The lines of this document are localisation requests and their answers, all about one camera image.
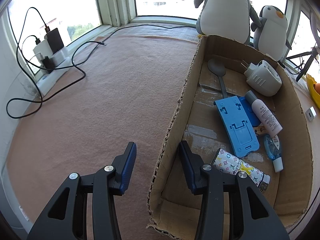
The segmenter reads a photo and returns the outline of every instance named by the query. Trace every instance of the pink bottle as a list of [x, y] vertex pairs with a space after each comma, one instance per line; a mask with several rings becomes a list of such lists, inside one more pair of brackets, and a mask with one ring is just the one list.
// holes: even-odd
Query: pink bottle
[[282, 126], [279, 124], [275, 116], [271, 113], [269, 108], [267, 108], [264, 102], [262, 102], [260, 99], [257, 99], [257, 97], [251, 90], [249, 90], [244, 97], [251, 105], [252, 111], [256, 114], [264, 127], [267, 129], [270, 137], [273, 138], [274, 136], [276, 136], [282, 130]]

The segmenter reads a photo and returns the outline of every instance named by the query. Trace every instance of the orange beak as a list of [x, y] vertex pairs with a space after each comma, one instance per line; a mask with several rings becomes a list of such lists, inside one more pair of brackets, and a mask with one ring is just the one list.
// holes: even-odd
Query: orange beak
[[283, 15], [283, 13], [282, 12], [280, 12], [280, 11], [276, 11], [276, 13], [277, 13], [277, 15], [279, 16], [279, 18], [283, 18], [284, 17], [284, 15]]

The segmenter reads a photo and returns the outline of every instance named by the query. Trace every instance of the yellow basket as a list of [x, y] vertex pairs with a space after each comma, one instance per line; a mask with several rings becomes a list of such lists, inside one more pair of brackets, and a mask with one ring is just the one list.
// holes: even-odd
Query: yellow basket
[[318, 108], [320, 109], [320, 95], [316, 92], [314, 85], [317, 83], [315, 79], [309, 74], [306, 75], [307, 86], [309, 93], [311, 95], [312, 100], [316, 103]]

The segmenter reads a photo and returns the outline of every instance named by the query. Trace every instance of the gray spoon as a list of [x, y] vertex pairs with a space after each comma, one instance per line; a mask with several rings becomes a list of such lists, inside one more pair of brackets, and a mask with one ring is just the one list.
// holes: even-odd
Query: gray spoon
[[226, 74], [225, 66], [223, 65], [222, 62], [213, 58], [208, 61], [208, 69], [219, 78], [222, 97], [227, 98], [228, 95], [227, 95], [226, 87], [224, 85], [223, 78], [222, 78]]

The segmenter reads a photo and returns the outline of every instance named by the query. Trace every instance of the small penguin plush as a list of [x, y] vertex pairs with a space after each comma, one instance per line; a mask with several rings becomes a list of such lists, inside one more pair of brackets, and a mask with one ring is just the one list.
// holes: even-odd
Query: small penguin plush
[[194, 0], [195, 7], [198, 8], [203, 1], [204, 5], [196, 23], [199, 34], [219, 35], [249, 44], [249, 17], [257, 26], [261, 26], [250, 0]]
[[251, 24], [251, 30], [254, 32], [253, 46], [278, 61], [285, 46], [292, 49], [287, 40], [287, 18], [277, 7], [266, 5], [261, 9], [259, 19], [261, 27], [255, 23]]

